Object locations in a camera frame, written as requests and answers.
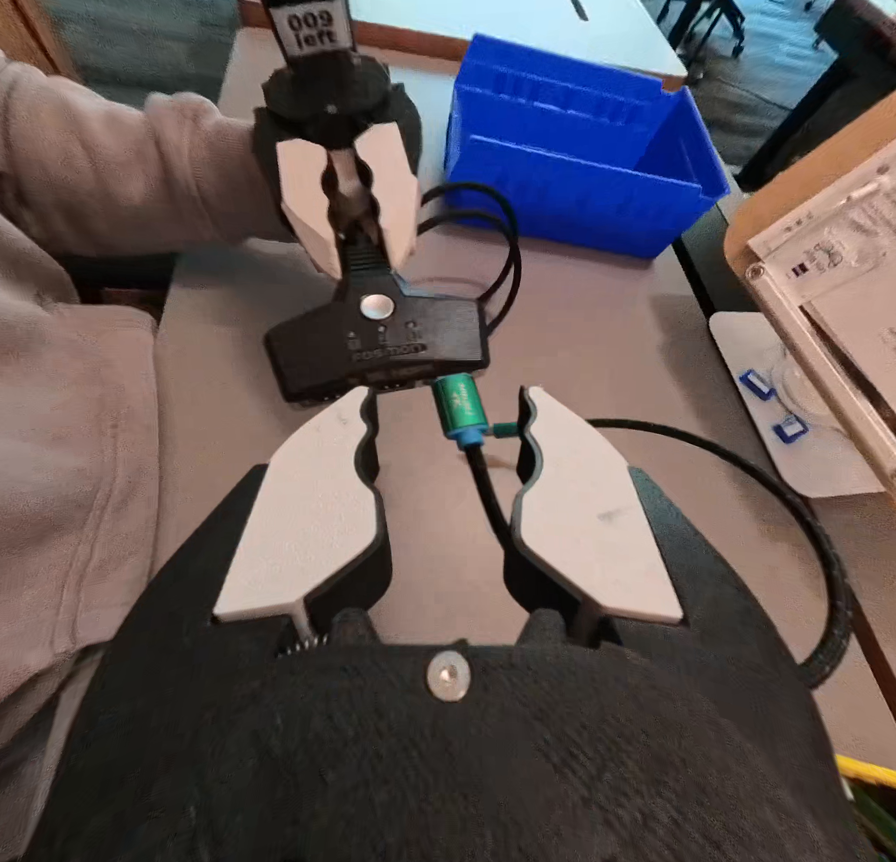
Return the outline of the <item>wooden board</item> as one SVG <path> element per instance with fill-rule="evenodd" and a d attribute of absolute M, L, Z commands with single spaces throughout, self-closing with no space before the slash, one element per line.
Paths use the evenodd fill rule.
<path fill-rule="evenodd" d="M 724 239 L 724 256 L 730 270 L 748 291 L 760 314 L 764 315 L 742 275 L 739 274 L 740 268 L 733 269 L 729 263 L 729 257 L 735 260 L 742 258 L 741 230 L 735 224 L 739 216 L 746 215 L 747 203 L 761 192 L 765 192 L 763 202 L 759 204 L 759 221 L 764 220 L 764 214 L 776 217 L 784 208 L 803 202 L 818 189 L 848 173 L 890 143 L 894 143 L 895 166 L 894 95 L 886 97 L 835 136 L 823 142 L 804 159 L 779 174 L 766 188 L 750 196 L 737 210 Z"/>

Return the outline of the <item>white laminated sheet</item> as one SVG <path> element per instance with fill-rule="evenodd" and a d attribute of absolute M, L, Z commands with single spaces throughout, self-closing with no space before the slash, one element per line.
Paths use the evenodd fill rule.
<path fill-rule="evenodd" d="M 809 434 L 791 445 L 774 436 L 771 425 L 790 412 L 778 399 L 770 372 L 790 352 L 764 315 L 718 311 L 711 315 L 709 329 L 760 441 L 779 476 L 793 490 L 810 499 L 883 492 L 878 477 L 840 425 L 838 430 L 809 425 Z"/>

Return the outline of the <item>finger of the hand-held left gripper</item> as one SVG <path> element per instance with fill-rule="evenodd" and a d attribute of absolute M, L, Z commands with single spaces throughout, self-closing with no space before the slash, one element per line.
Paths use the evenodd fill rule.
<path fill-rule="evenodd" d="M 399 273 L 416 248 L 421 190 L 397 123 L 378 123 L 366 129 L 355 140 L 354 153 L 387 262 Z"/>
<path fill-rule="evenodd" d="M 315 269 L 342 280 L 337 236 L 330 222 L 330 197 L 323 178 L 330 166 L 324 147 L 304 139 L 280 140 L 275 146 L 280 208 Z"/>

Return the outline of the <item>blue plastic bin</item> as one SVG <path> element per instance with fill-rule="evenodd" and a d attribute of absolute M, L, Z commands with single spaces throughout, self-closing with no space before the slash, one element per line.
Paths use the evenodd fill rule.
<path fill-rule="evenodd" d="M 501 193 L 524 237 L 642 259 L 729 194 L 688 89 L 482 34 L 454 80 L 443 171 Z"/>

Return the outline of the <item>framed instruction sheet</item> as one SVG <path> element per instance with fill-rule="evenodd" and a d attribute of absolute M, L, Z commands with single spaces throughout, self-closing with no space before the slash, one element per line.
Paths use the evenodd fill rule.
<path fill-rule="evenodd" d="M 776 217 L 746 205 L 740 268 L 805 382 L 884 490 L 895 471 L 895 166 L 883 147 Z"/>

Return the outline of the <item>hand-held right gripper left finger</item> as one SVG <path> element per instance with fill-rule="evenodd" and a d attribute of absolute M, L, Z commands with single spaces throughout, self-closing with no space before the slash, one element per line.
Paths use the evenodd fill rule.
<path fill-rule="evenodd" d="M 272 456 L 212 611 L 222 624 L 286 617 L 298 642 L 325 642 L 346 610 L 368 611 L 392 580 L 375 482 L 377 399 L 358 387 Z"/>

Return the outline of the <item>clear round disc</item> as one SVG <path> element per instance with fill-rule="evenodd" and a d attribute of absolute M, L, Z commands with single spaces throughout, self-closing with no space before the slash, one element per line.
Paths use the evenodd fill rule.
<path fill-rule="evenodd" d="M 770 380 L 783 406 L 806 424 L 838 430 L 839 422 L 830 407 L 790 353 L 773 365 Z"/>

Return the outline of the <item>person's grey hoodie torso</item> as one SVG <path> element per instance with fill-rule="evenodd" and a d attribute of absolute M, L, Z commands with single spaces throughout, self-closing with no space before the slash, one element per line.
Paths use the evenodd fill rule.
<path fill-rule="evenodd" d="M 155 332 L 140 310 L 81 304 L 61 265 L 2 219 L 2 744 L 147 584 Z"/>

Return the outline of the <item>black office chair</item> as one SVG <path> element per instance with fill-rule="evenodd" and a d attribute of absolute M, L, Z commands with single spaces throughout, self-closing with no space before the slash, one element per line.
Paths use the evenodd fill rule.
<path fill-rule="evenodd" d="M 732 34 L 730 56 L 739 59 L 745 50 L 745 14 L 735 0 L 664 0 L 656 17 L 663 26 L 674 6 L 678 16 L 666 39 L 680 53 L 687 55 L 687 64 L 695 65 L 708 49 L 715 30 L 727 23 Z"/>

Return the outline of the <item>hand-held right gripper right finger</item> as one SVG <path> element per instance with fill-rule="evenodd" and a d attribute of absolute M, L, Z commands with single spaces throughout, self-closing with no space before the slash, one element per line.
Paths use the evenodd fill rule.
<path fill-rule="evenodd" d="M 685 612 L 621 453 L 540 386 L 521 388 L 517 427 L 511 597 L 557 613 L 572 642 L 589 642 L 602 619 L 680 626 Z"/>

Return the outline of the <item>white table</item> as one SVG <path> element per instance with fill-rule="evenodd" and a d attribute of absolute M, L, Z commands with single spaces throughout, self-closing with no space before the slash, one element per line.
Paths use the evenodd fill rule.
<path fill-rule="evenodd" d="M 584 62 L 659 78 L 667 91 L 687 70 L 641 0 L 349 0 L 360 50 L 462 60 L 489 35 Z"/>

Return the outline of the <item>person's left forearm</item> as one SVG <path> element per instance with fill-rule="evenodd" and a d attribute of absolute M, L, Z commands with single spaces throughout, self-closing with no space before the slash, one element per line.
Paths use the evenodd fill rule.
<path fill-rule="evenodd" d="M 2 55 L 2 256 L 290 238 L 248 122 L 193 94 L 113 103 Z"/>

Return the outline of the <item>black usb hub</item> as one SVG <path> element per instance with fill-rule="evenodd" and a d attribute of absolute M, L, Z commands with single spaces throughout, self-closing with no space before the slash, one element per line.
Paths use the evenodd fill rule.
<path fill-rule="evenodd" d="M 358 387 L 399 390 L 488 365 L 481 303 L 412 289 L 365 236 L 338 252 L 342 279 L 332 298 L 264 336 L 287 403 L 313 407 Z"/>

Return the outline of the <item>yellow plastic bin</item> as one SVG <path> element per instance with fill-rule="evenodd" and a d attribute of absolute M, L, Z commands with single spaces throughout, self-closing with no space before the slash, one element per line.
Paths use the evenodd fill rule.
<path fill-rule="evenodd" d="M 836 755 L 835 760 L 842 778 L 895 791 L 895 770 L 843 755 Z"/>

